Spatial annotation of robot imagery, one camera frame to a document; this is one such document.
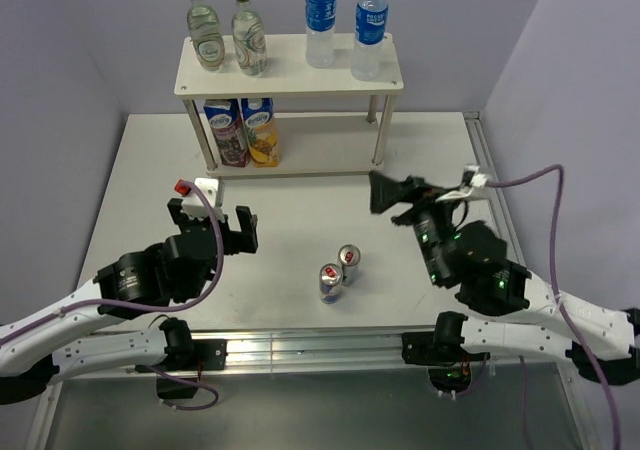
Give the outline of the silver blue energy drink can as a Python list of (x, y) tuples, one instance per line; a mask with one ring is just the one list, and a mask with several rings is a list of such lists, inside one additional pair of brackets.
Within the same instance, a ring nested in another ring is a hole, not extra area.
[(343, 245), (338, 251), (338, 264), (343, 275), (342, 283), (351, 285), (357, 277), (361, 261), (361, 251), (353, 244)]

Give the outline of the water bottle blue label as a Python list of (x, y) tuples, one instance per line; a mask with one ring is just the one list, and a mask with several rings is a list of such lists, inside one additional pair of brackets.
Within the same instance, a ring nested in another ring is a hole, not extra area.
[(333, 64), (337, 0), (305, 0), (307, 63), (314, 68)]
[(351, 74), (358, 80), (373, 81), (379, 74), (388, 12), (388, 0), (358, 0), (356, 4)]

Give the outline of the glass soda bottle green cap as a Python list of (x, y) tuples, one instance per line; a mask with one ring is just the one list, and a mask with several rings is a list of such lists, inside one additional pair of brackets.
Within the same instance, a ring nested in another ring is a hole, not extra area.
[(205, 0), (190, 2), (187, 24), (196, 57), (204, 69), (218, 71), (226, 56), (218, 15)]

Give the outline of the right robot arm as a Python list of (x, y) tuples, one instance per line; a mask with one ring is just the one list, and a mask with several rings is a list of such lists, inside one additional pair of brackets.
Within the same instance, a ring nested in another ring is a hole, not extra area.
[(454, 289), (471, 311), (442, 312), (432, 330), (403, 334), (406, 363), (522, 356), (572, 364), (596, 383), (638, 380), (638, 309), (611, 310), (560, 291), (555, 281), (508, 259), (507, 242), (484, 221), (454, 223), (459, 206), (483, 198), (494, 185), (478, 167), (466, 167), (456, 187), (416, 176), (394, 180), (379, 171), (370, 172), (369, 185), (371, 213), (407, 205), (392, 223), (413, 229), (432, 285)]

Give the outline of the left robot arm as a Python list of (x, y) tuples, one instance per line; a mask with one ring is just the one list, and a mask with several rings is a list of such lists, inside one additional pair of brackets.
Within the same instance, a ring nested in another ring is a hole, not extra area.
[(197, 218), (177, 198), (168, 209), (178, 234), (121, 256), (61, 301), (2, 326), (2, 404), (29, 400), (50, 385), (103, 369), (179, 371), (194, 363), (190, 329), (178, 318), (128, 334), (95, 334), (146, 314), (197, 305), (217, 284), (225, 257), (258, 249), (258, 218), (246, 206), (236, 209), (237, 230), (220, 211)]

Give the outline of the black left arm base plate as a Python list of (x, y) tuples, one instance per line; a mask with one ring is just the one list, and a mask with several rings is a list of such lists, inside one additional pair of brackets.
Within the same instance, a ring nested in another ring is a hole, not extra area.
[(225, 339), (195, 340), (194, 351), (184, 362), (160, 363), (155, 367), (167, 373), (221, 371), (225, 368), (226, 356), (227, 341)]

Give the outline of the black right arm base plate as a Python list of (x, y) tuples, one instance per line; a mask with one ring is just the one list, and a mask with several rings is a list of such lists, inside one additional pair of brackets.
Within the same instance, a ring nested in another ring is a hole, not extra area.
[(401, 356), (408, 365), (451, 366), (466, 361), (480, 362), (489, 354), (469, 353), (459, 344), (441, 343), (434, 331), (404, 332), (401, 334)]

